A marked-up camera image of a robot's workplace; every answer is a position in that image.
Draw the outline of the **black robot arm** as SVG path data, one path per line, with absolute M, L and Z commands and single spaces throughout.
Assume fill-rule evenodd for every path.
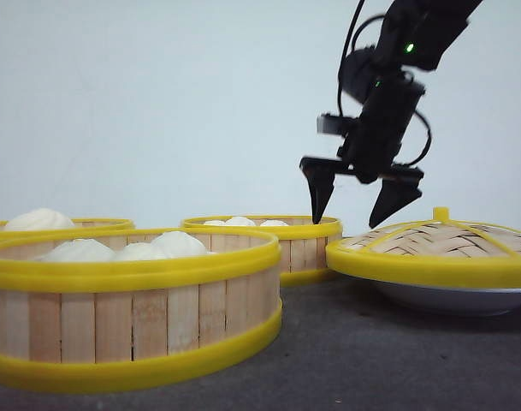
M 352 22 L 338 71 L 339 94 L 362 105 L 357 117 L 322 114 L 317 131 L 339 135 L 344 142 L 335 159 L 300 160 L 311 196 L 312 222 L 320 223 L 334 191 L 337 175 L 355 176 L 361 183 L 382 180 L 370 214 L 369 226 L 378 224 L 421 197 L 423 172 L 417 161 L 398 164 L 404 133 L 417 116 L 417 103 L 425 93 L 407 68 L 433 71 L 443 53 L 466 29 L 477 1 L 394 1 L 388 10 L 362 24 Z M 381 21 L 375 45 L 357 48 L 359 34 Z

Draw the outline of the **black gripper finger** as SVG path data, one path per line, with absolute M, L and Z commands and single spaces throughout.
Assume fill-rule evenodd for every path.
M 334 191 L 335 176 L 354 176 L 355 171 L 340 160 L 313 157 L 302 157 L 299 168 L 308 183 L 311 197 L 311 221 L 319 224 Z
M 382 188 L 371 211 L 369 227 L 380 223 L 422 196 L 419 183 L 424 173 L 417 167 L 392 165 L 381 174 Z

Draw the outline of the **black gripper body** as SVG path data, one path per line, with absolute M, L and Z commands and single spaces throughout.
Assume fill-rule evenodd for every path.
M 356 126 L 346 134 L 338 151 L 360 182 L 372 183 L 391 168 L 424 94 L 423 84 L 402 76 L 374 81 Z

